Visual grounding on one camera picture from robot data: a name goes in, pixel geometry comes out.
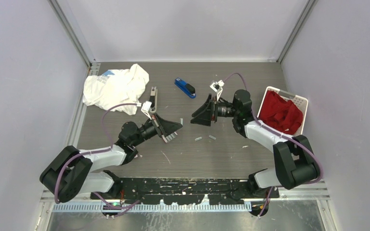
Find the white towel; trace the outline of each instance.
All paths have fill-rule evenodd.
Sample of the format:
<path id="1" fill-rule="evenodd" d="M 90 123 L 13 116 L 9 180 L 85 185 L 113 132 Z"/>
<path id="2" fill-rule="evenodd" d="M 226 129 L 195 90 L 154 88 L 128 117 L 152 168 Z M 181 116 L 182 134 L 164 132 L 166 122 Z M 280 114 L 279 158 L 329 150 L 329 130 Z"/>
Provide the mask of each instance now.
<path id="1" fill-rule="evenodd" d="M 108 110 L 120 103 L 138 103 L 149 82 L 149 74 L 138 64 L 130 69 L 108 70 L 101 76 L 89 76 L 84 82 L 83 103 Z M 134 115 L 136 106 L 121 106 L 111 111 Z"/>

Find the white basket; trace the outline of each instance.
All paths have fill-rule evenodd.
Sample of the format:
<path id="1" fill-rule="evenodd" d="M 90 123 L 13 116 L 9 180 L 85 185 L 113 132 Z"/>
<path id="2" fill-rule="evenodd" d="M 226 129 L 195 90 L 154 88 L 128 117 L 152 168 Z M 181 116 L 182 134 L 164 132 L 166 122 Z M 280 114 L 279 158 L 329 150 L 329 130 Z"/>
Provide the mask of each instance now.
<path id="1" fill-rule="evenodd" d="M 304 128 L 304 122 L 305 122 L 305 116 L 307 115 L 307 107 L 308 107 L 308 99 L 292 94 L 287 91 L 283 91 L 274 87 L 267 87 L 266 91 L 264 92 L 264 96 L 262 99 L 262 103 L 260 104 L 259 112 L 257 113 L 257 117 L 260 115 L 260 111 L 262 110 L 262 105 L 264 102 L 264 98 L 266 97 L 267 91 L 274 91 L 276 92 L 279 96 L 281 96 L 285 101 L 292 100 L 293 103 L 300 109 L 300 111 L 303 113 L 303 122 L 299 129 L 297 129 L 297 132 L 294 134 L 294 136 L 301 135 L 303 133 L 303 128 Z"/>

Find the wooden table surface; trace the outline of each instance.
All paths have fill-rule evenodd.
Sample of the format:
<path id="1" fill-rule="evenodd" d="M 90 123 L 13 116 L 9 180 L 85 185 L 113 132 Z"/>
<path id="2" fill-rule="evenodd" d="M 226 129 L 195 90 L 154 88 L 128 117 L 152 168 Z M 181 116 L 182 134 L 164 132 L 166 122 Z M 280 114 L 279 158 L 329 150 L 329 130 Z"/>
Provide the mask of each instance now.
<path id="1" fill-rule="evenodd" d="M 99 75 L 108 69 L 128 69 L 132 64 L 134 63 L 101 63 Z M 179 122 L 183 118 L 184 127 L 178 131 L 178 137 L 173 141 L 164 143 L 155 136 L 137 146 L 141 156 L 124 166 L 107 169 L 119 177 L 247 178 L 251 173 L 274 166 L 271 152 L 257 142 L 237 134 L 231 118 L 219 118 L 211 127 L 190 124 L 190 119 L 191 114 L 205 102 L 208 94 L 213 93 L 209 88 L 211 81 L 225 79 L 233 72 L 239 72 L 245 77 L 257 112 L 267 86 L 287 90 L 278 63 L 138 64 L 149 73 L 150 79 L 140 101 L 148 100 L 151 87 L 157 86 L 157 113 L 170 121 Z M 195 87 L 195 99 L 190 99 L 174 85 L 177 77 Z M 226 82 L 222 97 L 232 101 L 233 94 L 238 89 L 243 89 L 243 83 L 238 76 L 234 76 Z M 109 145 L 100 124 L 104 112 L 97 106 L 87 108 L 78 148 L 94 149 Z M 141 126 L 146 120 L 147 117 L 138 108 L 136 115 L 132 116 L 110 112 L 105 125 L 117 141 L 123 123 L 133 121 Z M 210 139 L 209 135 L 215 136 L 216 140 Z"/>

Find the white backdrop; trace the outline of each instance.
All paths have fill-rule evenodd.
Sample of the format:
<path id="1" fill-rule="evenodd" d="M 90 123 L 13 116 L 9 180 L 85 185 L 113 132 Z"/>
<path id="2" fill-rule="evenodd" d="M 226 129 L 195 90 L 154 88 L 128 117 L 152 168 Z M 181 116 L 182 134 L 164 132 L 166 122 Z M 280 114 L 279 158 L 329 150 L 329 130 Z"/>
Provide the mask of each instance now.
<path id="1" fill-rule="evenodd" d="M 342 230 L 370 230 L 370 1 L 318 1 L 282 67 Z"/>
<path id="2" fill-rule="evenodd" d="M 61 0 L 106 61 L 275 61 L 307 0 Z"/>
<path id="3" fill-rule="evenodd" d="M 87 67 L 46 0 L 0 0 L 0 231 L 34 230 Z"/>

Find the red cloth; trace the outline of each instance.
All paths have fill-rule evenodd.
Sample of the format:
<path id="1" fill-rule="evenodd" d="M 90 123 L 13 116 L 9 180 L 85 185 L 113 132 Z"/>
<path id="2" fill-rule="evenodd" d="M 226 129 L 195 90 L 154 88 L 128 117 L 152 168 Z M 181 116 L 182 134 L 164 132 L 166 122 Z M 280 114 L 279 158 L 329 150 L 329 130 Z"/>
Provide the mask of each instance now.
<path id="1" fill-rule="evenodd" d="M 303 113 L 293 101 L 285 101 L 274 91 L 268 90 L 259 118 L 278 131 L 294 135 L 303 122 Z"/>

